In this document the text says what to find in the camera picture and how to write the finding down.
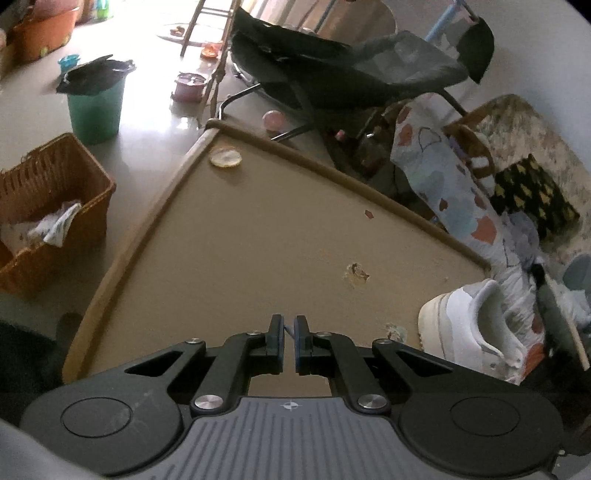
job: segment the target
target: pink container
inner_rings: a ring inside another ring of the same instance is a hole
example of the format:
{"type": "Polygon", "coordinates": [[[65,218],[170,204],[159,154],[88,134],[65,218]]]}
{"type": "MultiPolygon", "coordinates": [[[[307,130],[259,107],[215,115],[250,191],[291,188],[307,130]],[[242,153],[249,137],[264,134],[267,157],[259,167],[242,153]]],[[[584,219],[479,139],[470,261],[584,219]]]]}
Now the pink container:
{"type": "Polygon", "coordinates": [[[197,73],[179,73],[171,95],[175,102],[200,102],[205,88],[205,77],[197,73]]]}

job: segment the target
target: white tile floor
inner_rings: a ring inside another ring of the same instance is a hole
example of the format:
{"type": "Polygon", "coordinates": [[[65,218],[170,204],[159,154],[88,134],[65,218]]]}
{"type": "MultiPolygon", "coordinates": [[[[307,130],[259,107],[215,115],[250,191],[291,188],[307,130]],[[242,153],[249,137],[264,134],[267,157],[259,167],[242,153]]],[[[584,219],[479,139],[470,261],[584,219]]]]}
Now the white tile floor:
{"type": "MultiPolygon", "coordinates": [[[[170,92],[179,71],[207,74],[212,65],[199,59],[200,49],[195,47],[189,47],[181,61],[180,46],[155,35],[163,23],[188,21],[183,16],[193,6],[189,2],[187,7],[183,2],[176,0],[185,9],[182,18],[175,17],[178,13],[170,14],[174,8],[169,2],[122,2],[113,19],[77,27],[68,45],[42,60],[19,67],[0,82],[0,169],[9,169],[28,151],[71,131],[66,97],[54,93],[59,58],[79,53],[82,61],[89,61],[113,53],[114,58],[133,59],[137,65],[137,71],[126,82],[119,135],[90,148],[117,182],[104,246],[63,271],[34,301],[24,302],[0,293],[0,317],[6,321],[53,337],[56,320],[63,313],[83,313],[122,238],[141,220],[179,167],[182,155],[197,140],[193,109],[172,105],[170,92]]],[[[219,98],[244,87],[229,74],[219,98]]],[[[271,108],[276,106],[253,94],[230,106],[228,116],[230,121],[263,134],[261,116],[271,108]]],[[[290,124],[297,125],[297,119],[290,124]]],[[[330,162],[315,134],[302,136],[295,145],[321,161],[330,162]]]]}

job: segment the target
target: peeling paint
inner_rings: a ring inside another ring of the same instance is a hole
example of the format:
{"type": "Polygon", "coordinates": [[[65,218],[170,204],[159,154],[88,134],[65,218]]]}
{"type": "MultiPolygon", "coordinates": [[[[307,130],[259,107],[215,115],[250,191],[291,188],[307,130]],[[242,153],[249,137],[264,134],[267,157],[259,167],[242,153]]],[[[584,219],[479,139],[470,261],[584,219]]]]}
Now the peeling paint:
{"type": "Polygon", "coordinates": [[[365,272],[360,264],[351,263],[351,265],[347,265],[344,278],[349,280],[353,288],[356,288],[364,286],[369,278],[369,275],[365,272]]]}
{"type": "Polygon", "coordinates": [[[399,343],[406,343],[408,340],[408,330],[400,325],[394,325],[393,323],[387,323],[384,325],[386,332],[388,332],[388,338],[399,343]]]}

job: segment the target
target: shoe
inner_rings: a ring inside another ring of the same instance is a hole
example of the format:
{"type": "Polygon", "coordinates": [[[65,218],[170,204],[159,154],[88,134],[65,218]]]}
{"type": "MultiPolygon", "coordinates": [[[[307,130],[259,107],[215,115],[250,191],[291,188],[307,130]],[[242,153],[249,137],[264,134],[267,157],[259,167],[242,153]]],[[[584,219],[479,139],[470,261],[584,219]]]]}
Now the shoe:
{"type": "Polygon", "coordinates": [[[491,279],[432,299],[418,314],[424,351],[519,384],[527,352],[505,323],[502,301],[501,288],[491,279]]]}

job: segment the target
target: tan tabletop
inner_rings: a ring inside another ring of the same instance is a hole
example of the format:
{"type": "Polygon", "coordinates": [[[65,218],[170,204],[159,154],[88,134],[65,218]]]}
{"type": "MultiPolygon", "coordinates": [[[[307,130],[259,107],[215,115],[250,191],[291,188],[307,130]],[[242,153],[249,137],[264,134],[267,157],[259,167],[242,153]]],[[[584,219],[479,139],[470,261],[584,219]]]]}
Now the tan tabletop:
{"type": "MultiPolygon", "coordinates": [[[[286,323],[304,314],[311,331],[365,346],[395,325],[420,348],[421,306],[485,277],[484,261],[399,204],[213,121],[103,279],[63,376],[71,382],[191,337],[221,345],[266,330],[274,313],[286,323]],[[209,153],[228,146],[242,163],[211,165],[209,153]]],[[[286,341],[284,373],[255,377],[249,393],[329,390],[322,378],[298,377],[286,341]]]]}

